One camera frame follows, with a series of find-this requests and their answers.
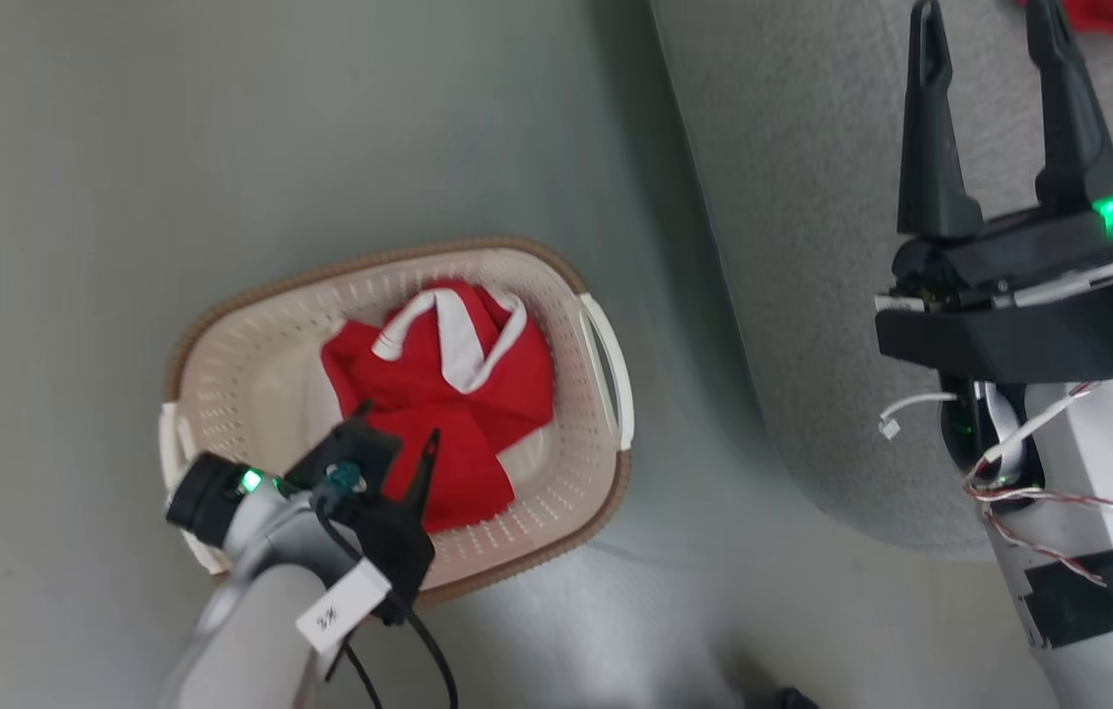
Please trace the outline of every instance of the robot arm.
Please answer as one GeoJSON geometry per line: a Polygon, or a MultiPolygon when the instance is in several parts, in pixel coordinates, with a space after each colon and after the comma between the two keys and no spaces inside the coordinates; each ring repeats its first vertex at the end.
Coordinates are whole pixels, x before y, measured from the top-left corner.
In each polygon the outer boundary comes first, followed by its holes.
{"type": "Polygon", "coordinates": [[[368,427],[363,412],[336,426],[285,476],[210,453],[194,459],[170,498],[167,520],[223,549],[233,569],[201,611],[161,705],[314,705],[317,681],[311,680],[332,672],[333,650],[345,650],[368,610],[355,609],[354,617],[336,610],[331,622],[341,628],[329,631],[342,640],[318,660],[295,621],[354,570],[390,584],[377,589],[381,604],[372,614],[386,624],[413,624],[443,672],[454,708],[447,663],[412,613],[434,557],[422,516],[439,443],[435,431],[400,502],[381,496],[398,440],[368,427]]]}
{"type": "Polygon", "coordinates": [[[877,337],[953,395],[947,449],[981,491],[1061,703],[1113,706],[1113,147],[1060,1],[1030,0],[1026,29],[1042,75],[1041,205],[985,220],[963,191],[940,9],[916,3],[898,208],[909,239],[877,299],[877,337]]]}

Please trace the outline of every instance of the gray carpet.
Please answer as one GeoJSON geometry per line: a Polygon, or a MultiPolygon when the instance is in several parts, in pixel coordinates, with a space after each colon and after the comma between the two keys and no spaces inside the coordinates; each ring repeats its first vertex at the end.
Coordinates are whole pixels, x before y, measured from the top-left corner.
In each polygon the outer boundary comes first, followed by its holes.
{"type": "MultiPolygon", "coordinates": [[[[944,1],[967,188],[986,216],[1034,203],[1038,73],[1024,17],[944,1]]],[[[889,286],[909,0],[657,0],[674,93],[706,190],[767,429],[824,511],[924,551],[984,543],[935,410],[876,414],[936,386],[877,354],[871,296],[889,286]]],[[[1113,39],[1083,52],[1113,138],[1113,39]]]]}

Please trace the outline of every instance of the black cable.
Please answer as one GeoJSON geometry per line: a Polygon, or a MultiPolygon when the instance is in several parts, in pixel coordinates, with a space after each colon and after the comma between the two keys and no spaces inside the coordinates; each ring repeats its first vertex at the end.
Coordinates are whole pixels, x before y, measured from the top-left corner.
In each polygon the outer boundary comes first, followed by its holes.
{"type": "MultiPolygon", "coordinates": [[[[358,564],[358,562],[364,559],[362,553],[359,553],[359,551],[354,546],[351,546],[351,542],[346,542],[346,538],[344,538],[344,535],[337,531],[337,528],[333,525],[333,522],[324,515],[323,500],[316,503],[316,521],[319,522],[321,529],[324,530],[324,533],[327,534],[334,543],[338,544],[338,546],[342,548],[342,551],[344,551],[346,555],[355,562],[355,564],[358,564]]],[[[422,622],[421,617],[417,617],[415,611],[412,610],[412,605],[408,605],[403,598],[398,598],[397,593],[393,591],[386,593],[386,601],[394,602],[395,607],[398,607],[398,610],[404,614],[404,619],[412,624],[412,629],[416,632],[416,637],[421,638],[422,642],[425,642],[425,650],[430,651],[430,656],[434,659],[434,664],[439,664],[439,672],[443,677],[443,683],[444,686],[447,686],[447,700],[450,709],[459,709],[461,700],[459,700],[456,691],[456,678],[452,677],[452,668],[447,664],[447,657],[443,657],[443,651],[440,650],[439,642],[435,642],[434,637],[430,634],[430,629],[425,627],[424,622],[422,622]]],[[[342,643],[342,649],[338,650],[338,656],[341,656],[342,652],[346,652],[347,659],[351,660],[351,663],[353,663],[355,669],[359,672],[359,679],[364,681],[364,687],[371,687],[372,682],[367,679],[367,673],[364,672],[364,666],[358,663],[358,657],[354,657],[355,652],[349,649],[348,643],[342,643]]],[[[337,659],[333,660],[333,664],[331,664],[329,668],[333,669],[336,664],[337,659]]],[[[376,697],[372,691],[368,692],[368,696],[376,697]]],[[[376,699],[373,699],[373,703],[381,706],[377,703],[376,699]]]]}
{"type": "Polygon", "coordinates": [[[328,663],[328,669],[324,672],[324,683],[328,683],[333,680],[333,672],[337,671],[337,664],[342,661],[342,654],[346,654],[346,646],[351,642],[351,637],[346,637],[346,640],[342,641],[342,646],[337,649],[337,653],[333,654],[333,661],[328,663]]]}
{"type": "Polygon", "coordinates": [[[416,631],[416,636],[421,637],[422,642],[425,642],[425,649],[430,650],[430,656],[433,657],[434,663],[439,664],[439,673],[443,674],[443,683],[447,686],[450,708],[459,709],[461,699],[459,699],[456,692],[456,678],[452,677],[452,668],[447,664],[447,657],[443,657],[443,651],[439,649],[439,643],[434,642],[434,637],[430,634],[430,629],[421,621],[421,617],[417,617],[415,611],[412,610],[412,605],[407,605],[407,602],[404,602],[403,598],[398,598],[393,591],[387,593],[386,598],[407,616],[407,623],[412,624],[412,629],[416,631]]]}
{"type": "Polygon", "coordinates": [[[364,672],[364,663],[359,662],[359,657],[355,654],[355,650],[351,647],[349,642],[342,643],[342,650],[346,651],[346,659],[355,666],[355,673],[359,674],[359,681],[364,683],[364,689],[368,690],[368,699],[372,699],[373,708],[381,709],[381,697],[377,696],[377,690],[373,687],[373,681],[368,679],[368,673],[364,672]]]}

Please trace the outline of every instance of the brown basket rim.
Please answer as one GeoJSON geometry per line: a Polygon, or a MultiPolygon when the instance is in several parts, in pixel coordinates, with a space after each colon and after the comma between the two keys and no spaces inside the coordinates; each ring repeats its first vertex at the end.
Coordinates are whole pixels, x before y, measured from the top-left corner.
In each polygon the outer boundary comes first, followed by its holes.
{"type": "MultiPolygon", "coordinates": [[[[453,252],[476,252],[482,250],[482,248],[509,248],[509,250],[513,252],[524,252],[525,254],[535,256],[539,260],[543,260],[544,264],[556,270],[565,279],[565,283],[570,284],[570,291],[573,291],[574,295],[583,295],[588,291],[587,282],[584,282],[582,275],[579,275],[574,266],[571,266],[570,262],[563,259],[556,252],[531,242],[529,238],[511,235],[480,236],[426,246],[394,248],[394,250],[377,252],[377,254],[362,256],[358,259],[342,260],[338,264],[324,266],[321,269],[305,270],[302,274],[292,275],[292,277],[274,279],[274,282],[263,284],[263,286],[246,288],[246,291],[238,293],[238,295],[227,297],[227,299],[215,304],[213,308],[193,321],[176,343],[175,349],[173,349],[173,354],[170,355],[170,361],[167,364],[164,401],[174,403],[174,401],[179,398],[184,365],[188,363],[188,355],[193,351],[193,346],[197,345],[197,341],[200,339],[207,328],[214,326],[215,323],[218,323],[219,319],[223,319],[229,313],[240,311],[242,308],[246,308],[246,306],[268,299],[268,297],[274,295],[295,291],[297,287],[312,286],[314,283],[326,278],[354,274],[357,270],[375,268],[375,266],[391,264],[394,260],[422,259],[422,257],[426,256],[439,256],[452,254],[453,252]]],[[[529,571],[535,567],[546,564],[548,561],[555,560],[562,553],[582,546],[589,539],[600,533],[611,516],[613,516],[613,513],[619,510],[623,498],[626,498],[629,480],[631,480],[631,450],[621,450],[619,455],[617,455],[617,466],[613,471],[613,483],[610,488],[610,494],[604,499],[600,510],[597,510],[595,515],[587,521],[587,524],[575,530],[573,534],[563,535],[556,542],[545,543],[542,548],[536,549],[536,551],[525,553],[525,555],[516,560],[508,561],[505,564],[500,564],[493,569],[480,571],[480,573],[471,577],[454,580],[454,582],[427,589],[427,591],[422,591],[421,595],[417,597],[416,605],[430,607],[436,604],[436,602],[450,601],[453,598],[465,595],[465,593],[479,591],[479,589],[520,574],[522,571],[529,571]]],[[[226,574],[218,574],[218,578],[223,579],[226,574]]]]}

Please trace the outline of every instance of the white plastic basket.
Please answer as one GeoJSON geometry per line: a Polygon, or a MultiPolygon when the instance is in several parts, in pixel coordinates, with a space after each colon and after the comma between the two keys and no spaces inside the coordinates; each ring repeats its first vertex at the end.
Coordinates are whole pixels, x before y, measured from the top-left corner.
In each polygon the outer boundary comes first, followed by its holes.
{"type": "MultiPolygon", "coordinates": [[[[170,364],[159,421],[167,489],[179,484],[184,462],[201,449],[286,471],[327,431],[309,414],[323,407],[315,397],[331,394],[308,383],[323,342],[343,319],[381,323],[423,284],[447,277],[521,297],[552,349],[555,410],[551,425],[501,455],[516,493],[508,510],[434,535],[422,602],[496,583],[591,539],[628,485],[631,383],[613,328],[582,277],[560,256],[516,237],[346,262],[256,287],[197,319],[170,364]]],[[[186,539],[206,569],[227,570],[218,552],[186,539]]]]}

